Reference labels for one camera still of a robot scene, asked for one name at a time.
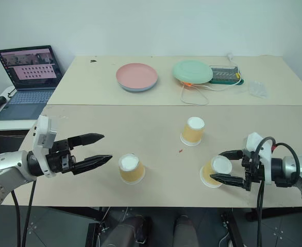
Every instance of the person's leg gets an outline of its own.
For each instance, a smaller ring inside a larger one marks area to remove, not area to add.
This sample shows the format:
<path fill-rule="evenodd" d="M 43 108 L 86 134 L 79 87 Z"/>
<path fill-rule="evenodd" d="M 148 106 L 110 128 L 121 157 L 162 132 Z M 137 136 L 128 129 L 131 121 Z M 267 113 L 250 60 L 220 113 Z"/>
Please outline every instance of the person's leg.
<path fill-rule="evenodd" d="M 119 223 L 108 238 L 102 243 L 102 247 L 133 247 L 135 241 L 141 236 L 142 225 L 145 224 L 142 217 L 130 217 Z"/>
<path fill-rule="evenodd" d="M 187 216 L 176 221 L 173 247 L 199 247 L 196 230 Z"/>

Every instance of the mint green plate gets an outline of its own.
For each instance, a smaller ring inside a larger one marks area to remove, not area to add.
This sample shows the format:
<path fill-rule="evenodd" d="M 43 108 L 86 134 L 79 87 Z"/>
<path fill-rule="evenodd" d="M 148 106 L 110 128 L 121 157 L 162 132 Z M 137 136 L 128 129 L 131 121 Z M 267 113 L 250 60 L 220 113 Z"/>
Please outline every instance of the mint green plate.
<path fill-rule="evenodd" d="M 202 84 L 213 78 L 210 66 L 197 60 L 183 60 L 173 67 L 173 76 L 182 82 Z"/>

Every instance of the white table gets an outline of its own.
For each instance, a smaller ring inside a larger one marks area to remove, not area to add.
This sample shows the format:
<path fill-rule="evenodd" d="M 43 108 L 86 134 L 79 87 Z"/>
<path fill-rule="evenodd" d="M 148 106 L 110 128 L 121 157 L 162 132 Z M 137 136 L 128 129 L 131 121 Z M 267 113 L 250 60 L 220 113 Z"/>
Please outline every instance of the white table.
<path fill-rule="evenodd" d="M 187 106 L 180 101 L 180 85 L 171 74 L 173 65 L 182 59 L 230 65 L 225 57 L 76 57 L 43 114 L 58 122 L 57 140 L 90 132 L 105 135 L 95 144 L 76 147 L 72 153 L 78 161 L 96 154 L 113 158 L 77 176 L 39 177 L 34 205 L 255 207 L 258 184 L 251 192 L 225 185 L 212 189 L 201 182 L 199 170 L 215 155 L 241 148 L 243 139 L 254 131 L 274 136 L 302 154 L 302 82 L 280 57 L 237 57 L 246 81 L 242 86 L 205 91 L 209 105 Z M 116 70 L 131 62 L 149 64 L 157 71 L 154 88 L 130 93 L 118 85 Z M 263 82 L 270 98 L 251 96 L 251 80 Z M 196 95 L 188 92 L 186 99 L 197 99 Z M 179 138 L 190 116 L 206 123 L 197 147 L 187 147 Z M 31 147 L 32 131 L 21 149 Z M 121 181 L 118 169 L 119 157 L 129 152 L 146 166 L 145 178 L 133 186 Z M 278 149 L 274 156 L 288 154 Z M 234 162 L 232 174 L 243 175 L 240 163 Z M 20 204 L 28 204 L 30 188 L 28 184 L 16 190 Z M 300 197 L 297 188 L 267 185 L 264 206 L 302 206 Z M 11 197 L 4 203 L 13 204 Z"/>
<path fill-rule="evenodd" d="M 72 153 L 77 161 L 97 154 L 113 158 L 76 176 L 39 177 L 33 204 L 40 206 L 255 207 L 259 184 L 253 183 L 251 192 L 226 185 L 209 188 L 199 178 L 200 168 L 223 151 L 240 149 L 243 138 L 254 131 L 286 142 L 302 154 L 302 106 L 48 105 L 43 114 L 57 121 L 56 140 L 85 133 L 105 135 L 92 145 L 76 147 Z M 180 141 L 190 116 L 206 123 L 203 140 L 196 147 Z M 32 132 L 21 149 L 31 149 Z M 118 159 L 126 153 L 135 153 L 146 166 L 139 184 L 127 185 L 120 178 Z M 274 157 L 288 154 L 278 148 Z M 232 175 L 243 175 L 239 162 L 233 163 Z M 30 188 L 28 184 L 16 190 L 21 205 L 28 204 Z M 12 205 L 11 197 L 4 204 Z M 266 185 L 264 207 L 291 206 L 302 206 L 297 188 Z"/>
<path fill-rule="evenodd" d="M 48 104 L 90 105 L 186 105 L 180 101 L 181 84 L 172 76 L 175 63 L 195 59 L 209 65 L 233 65 L 226 57 L 95 57 L 77 56 L 65 73 Z M 302 105 L 302 82 L 282 57 L 235 57 L 244 84 L 221 92 L 202 90 L 209 105 Z M 127 92 L 116 81 L 115 73 L 124 64 L 145 63 L 158 73 L 158 82 L 145 92 Z M 268 99 L 249 94 L 251 81 L 264 83 Z M 212 85 L 222 89 L 224 85 Z M 204 103 L 196 90 L 185 90 L 188 102 Z"/>
<path fill-rule="evenodd" d="M 9 101 L 8 93 L 10 93 L 14 89 L 14 86 L 10 86 L 6 88 L 0 96 L 4 96 Z M 8 121 L 0 121 L 0 131 L 4 130 L 29 130 L 32 128 L 36 121 L 35 120 L 8 120 Z"/>

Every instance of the white cable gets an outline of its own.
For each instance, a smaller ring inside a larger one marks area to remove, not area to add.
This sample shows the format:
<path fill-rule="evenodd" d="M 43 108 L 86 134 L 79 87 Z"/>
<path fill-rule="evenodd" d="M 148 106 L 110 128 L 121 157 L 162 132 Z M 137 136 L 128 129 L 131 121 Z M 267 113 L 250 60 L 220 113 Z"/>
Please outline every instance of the white cable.
<path fill-rule="evenodd" d="M 111 207 L 108 208 L 108 210 L 106 210 L 102 220 L 100 221 L 101 223 L 103 222 L 103 220 L 105 219 L 106 215 L 108 214 L 109 210 L 110 210 Z"/>
<path fill-rule="evenodd" d="M 126 214 L 127 214 L 127 211 L 128 211 L 128 207 L 126 208 L 126 211 L 125 211 L 125 214 L 124 214 L 124 218 L 122 219 L 121 222 L 123 222 L 125 219 L 126 219 Z"/>
<path fill-rule="evenodd" d="M 229 87 L 231 87 L 231 86 L 234 86 L 234 85 L 239 84 L 239 83 L 242 81 L 242 75 L 241 75 L 241 73 L 240 73 L 239 66 L 238 66 L 237 63 L 235 63 L 235 61 L 233 61 L 232 56 L 228 55 L 228 59 L 230 60 L 231 63 L 233 63 L 233 64 L 235 64 L 235 65 L 237 66 L 237 74 L 239 75 L 239 80 L 238 80 L 236 83 L 227 85 L 226 87 L 224 87 L 224 88 L 222 88 L 222 89 L 213 89 L 213 88 L 211 88 L 210 86 L 201 85 L 201 84 L 191 84 L 191 85 L 189 85 L 189 87 L 193 87 L 194 89 L 196 89 L 197 91 L 199 91 L 200 94 L 201 94 L 201 95 L 206 99 L 206 101 L 207 101 L 207 102 L 204 103 L 204 104 L 198 104 L 198 103 L 186 102 L 186 101 L 183 99 L 183 90 L 184 90 L 184 86 L 185 86 L 186 84 L 185 84 L 184 82 L 182 82 L 182 83 L 183 83 L 183 86 L 182 86 L 181 97 L 180 97 L 180 98 L 181 98 L 181 101 L 182 101 L 183 103 L 185 103 L 185 104 L 207 105 L 207 104 L 209 104 L 208 98 L 207 98 L 207 97 L 201 92 L 201 90 L 198 89 L 197 87 L 203 87 L 203 88 L 206 88 L 206 89 L 212 90 L 212 91 L 223 91 L 223 90 L 225 90 L 225 89 L 227 89 L 227 88 L 229 88 Z"/>
<path fill-rule="evenodd" d="M 219 241 L 219 247 L 221 247 L 222 241 L 223 241 L 224 239 L 226 239 L 226 238 L 228 237 L 228 235 L 229 235 L 229 232 L 228 232 L 223 238 L 221 238 L 221 240 Z"/>
<path fill-rule="evenodd" d="M 193 105 L 207 105 L 209 103 L 209 100 L 208 98 L 201 92 L 201 90 L 199 90 L 198 88 L 196 88 L 195 86 L 189 86 L 189 87 L 193 87 L 194 89 L 196 89 L 198 92 L 200 92 L 200 94 L 206 99 L 206 103 L 205 104 L 198 104 L 198 103 L 190 103 L 190 102 L 186 102 L 184 99 L 183 99 L 183 90 L 184 90 L 184 86 L 185 84 L 183 83 L 183 86 L 182 86 L 182 90 L 181 90 L 181 101 L 185 104 L 193 104 Z"/>

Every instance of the yellow paper cup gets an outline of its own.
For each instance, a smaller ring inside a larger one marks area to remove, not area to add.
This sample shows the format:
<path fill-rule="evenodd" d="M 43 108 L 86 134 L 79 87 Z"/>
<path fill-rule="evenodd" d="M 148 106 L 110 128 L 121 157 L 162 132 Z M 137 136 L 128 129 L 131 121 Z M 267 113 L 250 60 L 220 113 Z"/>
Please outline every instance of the yellow paper cup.
<path fill-rule="evenodd" d="M 218 188 L 222 183 L 214 180 L 209 175 L 215 173 L 229 174 L 232 171 L 231 161 L 224 156 L 215 156 L 211 161 L 204 165 L 199 172 L 202 182 L 211 188 Z"/>
<path fill-rule="evenodd" d="M 145 176 L 145 167 L 132 153 L 125 154 L 119 159 L 119 171 L 121 179 L 126 184 L 137 184 Z"/>
<path fill-rule="evenodd" d="M 205 123 L 200 117 L 190 117 L 183 132 L 181 141 L 188 146 L 197 146 L 202 141 Z"/>

